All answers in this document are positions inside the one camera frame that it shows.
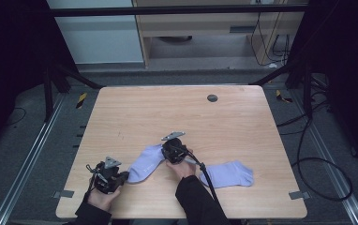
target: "tape piece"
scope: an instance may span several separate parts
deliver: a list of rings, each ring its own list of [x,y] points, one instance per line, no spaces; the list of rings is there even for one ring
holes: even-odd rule
[[[301,191],[295,191],[295,192],[290,192],[290,197],[292,200],[295,199],[310,199],[311,195],[306,191],[306,192],[301,192]]]
[[[60,199],[61,197],[72,198],[73,195],[74,195],[74,191],[72,190],[62,190],[62,191],[55,191],[52,197],[54,199]]]
[[[86,93],[84,92],[80,95],[79,101],[77,102],[76,109],[80,109],[82,107],[85,98],[86,98]]]
[[[287,103],[291,103],[292,102],[292,98],[284,98],[284,97],[282,97],[281,96],[281,92],[279,91],[279,90],[276,90],[276,98],[278,99],[278,100],[282,100],[282,101],[285,101],[285,102],[287,102]]]

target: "person's left hand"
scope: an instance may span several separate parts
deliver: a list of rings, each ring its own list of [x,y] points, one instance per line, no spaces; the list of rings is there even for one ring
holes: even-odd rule
[[[113,194],[105,194],[94,188],[88,197],[88,203],[106,212],[110,212],[112,200],[120,194],[121,186]]]

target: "gray tape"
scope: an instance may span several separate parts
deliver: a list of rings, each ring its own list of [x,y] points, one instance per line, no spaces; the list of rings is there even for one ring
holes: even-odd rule
[[[295,192],[290,192],[290,197],[292,200],[295,199],[310,199],[311,196],[308,192],[301,192],[301,191],[295,191]]]
[[[62,191],[55,191],[52,197],[54,199],[60,199],[61,197],[72,198],[73,195],[74,195],[74,191],[72,190],[62,190]]]

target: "person's right hand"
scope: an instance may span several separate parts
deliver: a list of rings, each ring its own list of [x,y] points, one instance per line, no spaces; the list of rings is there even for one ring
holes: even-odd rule
[[[182,161],[179,164],[171,164],[168,160],[166,160],[167,166],[171,168],[178,177],[179,181],[182,180],[182,178],[186,178],[190,175],[196,174],[196,165],[188,163],[186,161]]]

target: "hand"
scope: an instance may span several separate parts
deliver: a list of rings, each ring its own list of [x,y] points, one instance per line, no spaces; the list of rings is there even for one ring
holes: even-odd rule
[[[105,194],[94,188],[88,197],[88,203],[106,212],[110,212],[112,200],[120,194],[121,186],[113,194]]]
[[[179,178],[179,181],[182,180],[182,178],[196,174],[196,165],[186,161],[182,161],[179,164],[173,165],[168,160],[166,160],[166,164],[169,168],[173,169],[173,171],[176,173],[176,176]]]

